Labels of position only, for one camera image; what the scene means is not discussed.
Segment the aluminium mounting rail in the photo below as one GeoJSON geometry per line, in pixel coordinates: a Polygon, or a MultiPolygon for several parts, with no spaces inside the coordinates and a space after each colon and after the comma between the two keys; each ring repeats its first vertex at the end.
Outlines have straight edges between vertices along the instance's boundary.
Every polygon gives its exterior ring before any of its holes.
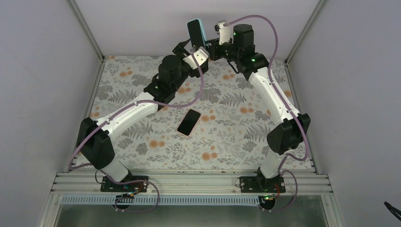
{"type": "Polygon", "coordinates": [[[239,178],[255,176],[251,170],[133,170],[133,175],[148,176],[147,191],[137,193],[101,192],[101,176],[90,169],[58,173],[51,188],[60,194],[63,204],[113,205],[121,198],[122,205],[243,205],[257,206],[278,195],[332,195],[328,176],[311,171],[295,171],[283,175],[284,193],[241,193],[239,178]]]}

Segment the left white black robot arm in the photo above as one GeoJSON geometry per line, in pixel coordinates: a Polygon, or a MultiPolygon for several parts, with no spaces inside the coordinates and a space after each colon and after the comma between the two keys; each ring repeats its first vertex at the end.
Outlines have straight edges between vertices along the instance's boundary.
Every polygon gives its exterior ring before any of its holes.
{"type": "Polygon", "coordinates": [[[116,158],[112,139],[163,107],[172,108],[170,102],[188,77],[204,80],[203,73],[208,70],[207,48],[204,44],[194,44],[188,51],[187,43],[180,42],[172,55],[162,59],[151,83],[132,101],[102,118],[87,117],[81,122],[73,154],[81,152],[90,165],[103,172],[121,192],[131,187],[131,173],[116,158]]]}

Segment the black object at corner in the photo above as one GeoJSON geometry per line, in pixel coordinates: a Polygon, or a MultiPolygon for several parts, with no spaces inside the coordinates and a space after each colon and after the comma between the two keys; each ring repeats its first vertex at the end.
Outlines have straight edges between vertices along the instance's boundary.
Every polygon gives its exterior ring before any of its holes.
{"type": "Polygon", "coordinates": [[[392,206],[387,201],[384,202],[385,207],[393,214],[399,221],[401,221],[401,211],[396,207],[392,206]]]}

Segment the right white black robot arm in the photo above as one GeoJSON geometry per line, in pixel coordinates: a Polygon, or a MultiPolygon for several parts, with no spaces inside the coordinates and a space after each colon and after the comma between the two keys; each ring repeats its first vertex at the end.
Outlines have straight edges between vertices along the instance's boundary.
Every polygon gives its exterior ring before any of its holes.
{"type": "Polygon", "coordinates": [[[219,38],[207,41],[210,58],[224,58],[236,74],[243,74],[276,120],[276,127],[267,134],[269,151],[256,175],[240,178],[242,192],[268,192],[284,182],[281,167],[290,151],[304,142],[311,119],[290,103],[277,84],[266,57],[255,51],[251,25],[238,24],[231,29],[227,22],[221,21],[215,25],[215,30],[219,38]]]}

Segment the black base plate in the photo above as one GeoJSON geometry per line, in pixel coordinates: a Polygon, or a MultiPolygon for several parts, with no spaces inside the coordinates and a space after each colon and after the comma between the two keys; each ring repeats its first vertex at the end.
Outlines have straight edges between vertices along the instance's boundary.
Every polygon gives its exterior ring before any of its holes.
{"type": "Polygon", "coordinates": [[[143,175],[134,175],[128,179],[128,181],[137,181],[141,180],[141,182],[130,183],[130,184],[115,184],[113,183],[107,176],[104,176],[101,182],[100,191],[101,192],[126,192],[126,193],[137,193],[138,190],[140,192],[147,191],[147,183],[143,185],[143,180],[148,180],[148,176],[143,175]]]}
{"type": "Polygon", "coordinates": [[[242,176],[239,178],[241,193],[284,193],[284,178],[277,175],[273,178],[263,176],[242,176]]]}

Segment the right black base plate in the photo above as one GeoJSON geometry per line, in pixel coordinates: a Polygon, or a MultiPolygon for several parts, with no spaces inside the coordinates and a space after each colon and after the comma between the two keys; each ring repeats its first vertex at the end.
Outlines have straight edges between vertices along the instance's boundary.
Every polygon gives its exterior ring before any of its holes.
{"type": "Polygon", "coordinates": [[[242,176],[239,178],[241,193],[284,193],[284,178],[277,175],[273,178],[263,176],[242,176]]]}

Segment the floral patterned table mat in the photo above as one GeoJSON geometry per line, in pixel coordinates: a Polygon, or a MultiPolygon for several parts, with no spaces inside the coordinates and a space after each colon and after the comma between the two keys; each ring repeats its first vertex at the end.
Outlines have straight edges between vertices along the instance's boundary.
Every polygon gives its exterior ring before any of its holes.
{"type": "MultiPolygon", "coordinates": [[[[107,57],[90,117],[103,117],[138,96],[162,59],[107,57]]],[[[256,170],[269,150],[266,136],[276,126],[262,95],[224,59],[209,62],[204,81],[195,104],[164,107],[112,139],[117,159],[131,169],[256,170]],[[201,116],[185,136],[177,127],[189,109],[201,116]]]]}

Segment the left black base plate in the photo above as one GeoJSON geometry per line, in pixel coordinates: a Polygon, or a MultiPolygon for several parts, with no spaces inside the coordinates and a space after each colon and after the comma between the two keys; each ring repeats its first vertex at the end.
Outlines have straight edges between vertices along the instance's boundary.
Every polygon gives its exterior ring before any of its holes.
{"type": "Polygon", "coordinates": [[[107,176],[104,176],[101,182],[100,191],[101,192],[126,192],[126,193],[137,193],[138,190],[140,192],[147,191],[147,183],[143,185],[143,180],[148,180],[148,176],[143,175],[134,175],[128,179],[128,181],[137,181],[141,180],[141,182],[130,183],[130,184],[115,184],[113,183],[107,176]]]}

